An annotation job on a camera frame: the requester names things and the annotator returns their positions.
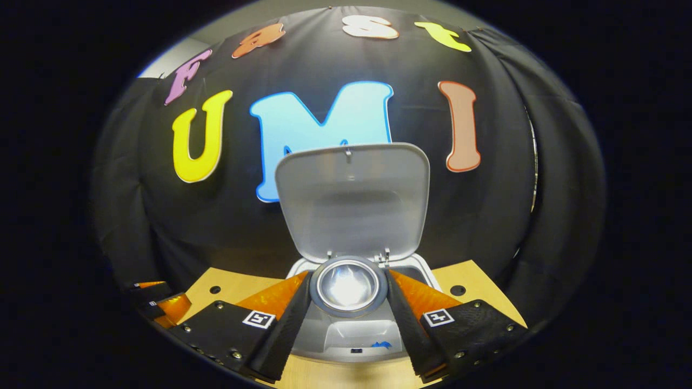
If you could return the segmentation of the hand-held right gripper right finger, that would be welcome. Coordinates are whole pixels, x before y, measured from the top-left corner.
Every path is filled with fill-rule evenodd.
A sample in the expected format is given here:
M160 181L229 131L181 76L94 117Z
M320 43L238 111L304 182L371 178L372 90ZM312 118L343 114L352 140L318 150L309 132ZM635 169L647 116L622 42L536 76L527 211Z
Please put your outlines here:
M481 299L461 303L388 269L388 303L412 368L425 383L457 378L499 359L527 328Z

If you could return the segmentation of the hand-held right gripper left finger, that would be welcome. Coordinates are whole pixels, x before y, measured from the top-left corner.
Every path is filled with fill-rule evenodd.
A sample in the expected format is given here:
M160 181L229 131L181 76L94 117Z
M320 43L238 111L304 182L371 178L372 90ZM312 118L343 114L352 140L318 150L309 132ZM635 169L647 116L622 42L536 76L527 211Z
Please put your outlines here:
M215 300L171 335L230 372L274 384L310 306L312 275L303 271L237 304Z

